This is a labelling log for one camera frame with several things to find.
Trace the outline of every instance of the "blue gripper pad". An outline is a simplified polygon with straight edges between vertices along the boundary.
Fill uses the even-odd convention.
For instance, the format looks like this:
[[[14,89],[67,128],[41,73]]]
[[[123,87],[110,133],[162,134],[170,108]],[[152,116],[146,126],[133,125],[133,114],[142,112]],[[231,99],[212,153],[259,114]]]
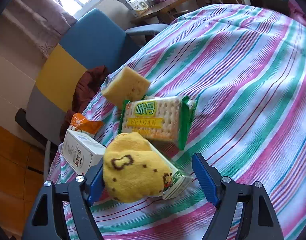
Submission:
[[[103,182],[103,169],[98,172],[90,185],[90,195],[87,199],[90,206],[94,204],[94,202],[98,201],[102,195],[102,191],[104,189]]]
[[[192,157],[192,168],[207,201],[211,202],[214,206],[217,207],[221,201],[217,196],[217,187],[198,154],[194,154]]]

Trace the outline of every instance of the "dark red cloth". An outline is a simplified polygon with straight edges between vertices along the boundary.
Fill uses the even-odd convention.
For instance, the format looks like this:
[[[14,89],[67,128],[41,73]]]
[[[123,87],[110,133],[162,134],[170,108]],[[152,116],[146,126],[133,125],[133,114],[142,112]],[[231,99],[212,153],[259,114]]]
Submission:
[[[75,113],[82,113],[92,98],[99,91],[101,85],[108,76],[109,71],[105,66],[95,67],[85,71],[78,81],[72,100],[72,110],[66,112],[64,122],[60,129],[60,140],[63,142],[66,130],[69,128],[71,119]]]

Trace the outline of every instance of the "bed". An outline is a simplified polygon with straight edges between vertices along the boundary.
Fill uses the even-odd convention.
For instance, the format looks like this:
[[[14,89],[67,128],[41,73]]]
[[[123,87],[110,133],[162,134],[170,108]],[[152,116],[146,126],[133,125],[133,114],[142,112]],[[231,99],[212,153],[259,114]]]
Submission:
[[[306,225],[306,27],[262,8],[210,5],[176,19],[125,65],[152,82],[148,95],[198,101],[185,149],[167,144],[159,150],[193,177],[191,157],[200,152],[223,176],[261,181],[284,238],[296,239]],[[120,112],[100,90],[83,114],[104,122],[95,138],[107,146]],[[75,176],[60,145],[49,179]],[[241,210],[238,204],[228,239]],[[68,203],[64,211],[70,237],[78,239]],[[167,201],[123,204],[104,192],[91,211],[106,240],[189,240],[202,239],[215,208],[195,179]]]

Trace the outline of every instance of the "striped tablecloth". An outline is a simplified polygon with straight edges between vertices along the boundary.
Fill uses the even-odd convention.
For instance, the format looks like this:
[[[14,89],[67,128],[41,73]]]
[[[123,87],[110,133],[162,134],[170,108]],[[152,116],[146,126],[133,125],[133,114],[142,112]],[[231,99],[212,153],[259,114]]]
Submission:
[[[238,183],[261,181],[285,239],[295,239],[306,224],[306,27],[266,9],[210,5],[179,17],[125,65],[152,82],[148,95],[198,101],[185,149],[160,150],[189,174],[191,157],[200,152]],[[117,135],[120,112],[100,92],[83,114],[104,122],[100,143]],[[59,151],[50,179],[74,176]],[[78,239],[64,206],[70,236]],[[239,203],[228,239],[241,209]],[[202,239],[214,211],[196,179],[168,201],[122,204],[104,192],[92,207],[104,239],[112,240]]]

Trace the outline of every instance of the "silver bolt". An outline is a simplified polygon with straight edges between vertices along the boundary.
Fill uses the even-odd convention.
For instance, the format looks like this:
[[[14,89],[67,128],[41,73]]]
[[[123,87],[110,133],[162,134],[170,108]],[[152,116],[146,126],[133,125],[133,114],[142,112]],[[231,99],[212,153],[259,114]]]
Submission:
[[[44,186],[49,187],[52,184],[52,181],[47,180],[44,182]]]
[[[223,177],[222,180],[223,180],[224,182],[226,182],[226,183],[230,183],[230,182],[231,182],[231,178],[230,178],[230,177],[227,177],[227,176]]]
[[[263,184],[260,181],[255,181],[255,186],[256,187],[262,187]]]
[[[82,182],[84,180],[84,176],[80,175],[75,178],[77,182]]]

